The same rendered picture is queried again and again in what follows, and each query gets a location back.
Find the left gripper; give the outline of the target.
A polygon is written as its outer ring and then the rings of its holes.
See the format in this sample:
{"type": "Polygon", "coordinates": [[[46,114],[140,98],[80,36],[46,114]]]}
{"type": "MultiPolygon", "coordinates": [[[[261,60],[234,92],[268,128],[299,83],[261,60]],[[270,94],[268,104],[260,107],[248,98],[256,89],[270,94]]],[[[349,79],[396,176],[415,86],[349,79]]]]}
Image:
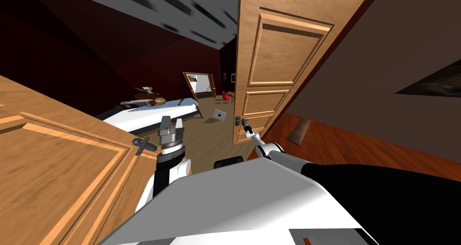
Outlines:
{"type": "Polygon", "coordinates": [[[159,144],[161,146],[172,146],[175,142],[183,141],[183,119],[176,120],[175,128],[172,128],[171,117],[162,116],[160,130],[158,131],[159,144]]]}

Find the white bed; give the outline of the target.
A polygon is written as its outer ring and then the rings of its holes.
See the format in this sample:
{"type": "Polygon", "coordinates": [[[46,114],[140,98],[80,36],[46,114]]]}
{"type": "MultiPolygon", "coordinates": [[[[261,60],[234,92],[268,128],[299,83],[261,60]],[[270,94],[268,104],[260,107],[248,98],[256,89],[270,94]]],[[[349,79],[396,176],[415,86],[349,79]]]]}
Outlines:
{"type": "Polygon", "coordinates": [[[146,105],[126,109],[103,119],[103,121],[123,131],[138,135],[159,127],[163,116],[169,116],[173,121],[195,114],[201,115],[199,104],[193,98],[185,98],[154,106],[146,105]]]}

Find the dark wooden nightstand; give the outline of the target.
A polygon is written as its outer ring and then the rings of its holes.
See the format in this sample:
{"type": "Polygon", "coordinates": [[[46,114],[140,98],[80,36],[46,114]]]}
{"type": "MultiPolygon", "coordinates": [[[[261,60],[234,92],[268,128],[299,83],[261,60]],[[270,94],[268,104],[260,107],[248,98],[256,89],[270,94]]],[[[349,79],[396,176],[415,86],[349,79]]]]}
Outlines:
{"type": "Polygon", "coordinates": [[[136,88],[136,90],[141,92],[133,95],[136,100],[155,100],[157,98],[162,98],[162,95],[158,92],[154,92],[152,87],[136,88]]]}

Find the wooden framed standing mirror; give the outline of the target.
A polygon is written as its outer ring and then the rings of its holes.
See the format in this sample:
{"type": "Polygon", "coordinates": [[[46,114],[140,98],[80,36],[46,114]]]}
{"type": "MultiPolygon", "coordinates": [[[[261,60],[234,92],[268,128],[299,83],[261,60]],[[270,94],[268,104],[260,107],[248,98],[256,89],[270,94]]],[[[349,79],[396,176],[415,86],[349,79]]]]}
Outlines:
{"type": "Polygon", "coordinates": [[[212,74],[183,72],[183,76],[195,101],[217,96],[212,74]]]}

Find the brown floor mat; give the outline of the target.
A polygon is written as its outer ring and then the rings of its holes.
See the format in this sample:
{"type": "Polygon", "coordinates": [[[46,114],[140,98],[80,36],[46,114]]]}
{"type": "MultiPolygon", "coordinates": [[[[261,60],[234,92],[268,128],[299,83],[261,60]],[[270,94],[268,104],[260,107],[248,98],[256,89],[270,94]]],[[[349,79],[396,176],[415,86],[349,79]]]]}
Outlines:
{"type": "Polygon", "coordinates": [[[311,120],[302,118],[293,129],[293,131],[287,137],[287,140],[296,146],[301,146],[304,137],[310,127],[311,120]]]}

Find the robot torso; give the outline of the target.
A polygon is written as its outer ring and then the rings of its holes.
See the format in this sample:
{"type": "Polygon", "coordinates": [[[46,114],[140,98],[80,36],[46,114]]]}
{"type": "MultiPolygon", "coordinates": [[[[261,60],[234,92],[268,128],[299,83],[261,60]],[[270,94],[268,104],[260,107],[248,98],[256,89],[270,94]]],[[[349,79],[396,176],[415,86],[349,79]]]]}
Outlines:
{"type": "Polygon", "coordinates": [[[379,245],[319,183],[262,158],[178,178],[98,245],[379,245]]]}

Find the light wooden panelled door leaf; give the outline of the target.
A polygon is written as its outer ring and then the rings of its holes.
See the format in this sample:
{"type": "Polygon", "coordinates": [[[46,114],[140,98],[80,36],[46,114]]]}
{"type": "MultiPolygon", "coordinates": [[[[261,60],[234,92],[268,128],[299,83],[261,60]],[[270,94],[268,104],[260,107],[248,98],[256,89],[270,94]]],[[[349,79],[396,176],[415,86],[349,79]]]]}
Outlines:
{"type": "Polygon", "coordinates": [[[0,245],[97,245],[154,173],[134,138],[0,76],[0,245]]]}
{"type": "Polygon", "coordinates": [[[364,0],[239,0],[235,116],[263,136],[364,0]]]}

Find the dark picture on wall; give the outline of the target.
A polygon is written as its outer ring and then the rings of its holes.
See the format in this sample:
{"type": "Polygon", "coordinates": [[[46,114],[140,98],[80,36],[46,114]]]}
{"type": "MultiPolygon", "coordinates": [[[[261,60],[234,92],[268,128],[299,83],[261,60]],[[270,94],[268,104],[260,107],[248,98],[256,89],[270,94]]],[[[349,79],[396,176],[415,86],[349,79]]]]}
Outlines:
{"type": "Polygon", "coordinates": [[[461,98],[461,59],[399,90],[397,94],[461,98]]]}

